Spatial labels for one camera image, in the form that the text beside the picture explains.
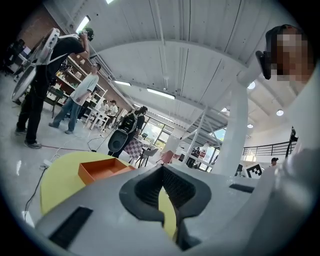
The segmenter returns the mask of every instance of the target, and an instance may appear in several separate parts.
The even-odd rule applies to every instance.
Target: orange box
[[[78,175],[84,184],[88,185],[97,180],[103,180],[113,175],[135,170],[132,165],[126,166],[117,158],[79,164]]]

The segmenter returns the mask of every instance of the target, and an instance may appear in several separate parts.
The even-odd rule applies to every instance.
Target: round yellow table
[[[86,185],[78,176],[80,163],[113,158],[97,152],[72,152],[55,160],[45,171],[40,185],[40,207],[43,215],[72,196]],[[119,159],[123,164],[130,164]],[[168,195],[162,188],[159,194],[159,210],[164,213],[164,229],[172,238],[176,230],[176,215]]]

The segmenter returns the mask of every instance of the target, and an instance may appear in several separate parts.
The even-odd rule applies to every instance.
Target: white ceiling
[[[69,30],[88,15],[92,48],[116,80],[133,85],[117,88],[132,103],[184,128],[205,106],[227,124],[228,116],[217,112],[230,105],[231,82],[255,64],[254,53],[264,49],[266,31],[295,25],[270,0],[114,0],[109,5],[106,0],[55,0],[47,9]],[[262,75],[255,82],[248,90],[248,123],[258,126],[286,109],[297,90]],[[152,94],[147,87],[166,88],[176,100]]]

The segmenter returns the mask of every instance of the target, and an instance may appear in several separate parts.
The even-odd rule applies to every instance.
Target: hand
[[[88,33],[85,30],[81,31],[81,34],[79,35],[79,37],[83,40],[83,41],[87,41],[88,40]]]

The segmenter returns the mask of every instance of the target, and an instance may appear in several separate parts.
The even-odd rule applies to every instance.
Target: speaker
[[[108,148],[111,152],[118,152],[125,144],[128,134],[122,130],[116,130],[108,142]]]

